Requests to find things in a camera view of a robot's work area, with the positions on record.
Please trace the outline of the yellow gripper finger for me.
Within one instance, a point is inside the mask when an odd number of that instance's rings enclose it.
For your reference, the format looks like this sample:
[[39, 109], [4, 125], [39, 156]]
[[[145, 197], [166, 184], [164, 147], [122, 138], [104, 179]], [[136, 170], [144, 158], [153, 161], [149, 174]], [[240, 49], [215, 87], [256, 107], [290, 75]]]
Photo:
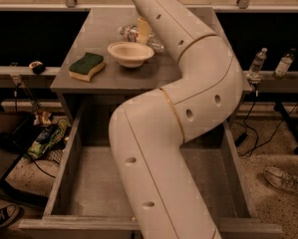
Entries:
[[140, 42], [142, 44], [146, 44], [149, 39], [151, 26], [149, 25], [148, 21], [143, 17], [138, 17], [138, 31]]

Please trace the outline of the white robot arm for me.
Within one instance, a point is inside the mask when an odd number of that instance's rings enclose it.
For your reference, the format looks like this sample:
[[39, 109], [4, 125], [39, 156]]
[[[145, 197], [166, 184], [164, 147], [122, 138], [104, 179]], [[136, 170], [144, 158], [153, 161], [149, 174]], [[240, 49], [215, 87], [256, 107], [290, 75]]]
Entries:
[[145, 239], [221, 239], [180, 146], [236, 109], [243, 73], [230, 46], [177, 0], [133, 0], [178, 64], [179, 80], [120, 105], [112, 153]]

